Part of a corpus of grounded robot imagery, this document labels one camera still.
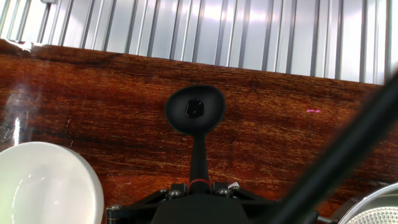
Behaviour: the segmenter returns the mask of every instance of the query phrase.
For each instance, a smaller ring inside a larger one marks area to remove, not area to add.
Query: black pole
[[[205,134],[196,134],[193,136],[189,182],[190,194],[210,193]]]
[[[398,117],[398,75],[329,146],[285,199],[254,223],[292,224],[312,209],[358,165]]]

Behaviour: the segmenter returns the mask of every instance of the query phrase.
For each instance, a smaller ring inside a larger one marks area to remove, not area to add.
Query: bolt
[[[185,114],[191,118],[199,118],[205,113],[205,105],[199,100],[190,100],[185,109]]]
[[[181,194],[181,191],[179,190],[171,190],[169,191],[170,196],[179,196]]]
[[[107,210],[119,210],[121,209],[123,206],[122,205],[111,205],[109,207],[107,207]]]
[[[219,193],[219,194],[221,194],[221,195],[226,195],[226,194],[229,194],[231,191],[230,190],[228,190],[228,189],[219,189],[218,191],[217,191],[217,193]]]
[[[230,189],[230,190],[239,190],[239,189],[240,189],[240,186],[232,186],[232,187],[230,187],[229,189]]]

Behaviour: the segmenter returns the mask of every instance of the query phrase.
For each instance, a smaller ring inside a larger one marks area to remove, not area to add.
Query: black cable
[[[292,224],[312,209],[366,156],[398,117],[398,75],[367,104],[285,199],[253,223]]]

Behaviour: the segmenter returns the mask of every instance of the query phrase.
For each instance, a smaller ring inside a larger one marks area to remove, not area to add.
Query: metal bowl
[[[398,223],[398,183],[352,198],[332,219],[338,224]]]

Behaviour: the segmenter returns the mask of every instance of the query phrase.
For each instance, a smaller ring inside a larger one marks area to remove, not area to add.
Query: white ceramic bowl
[[[46,142],[0,153],[0,224],[99,224],[104,196],[79,154]]]

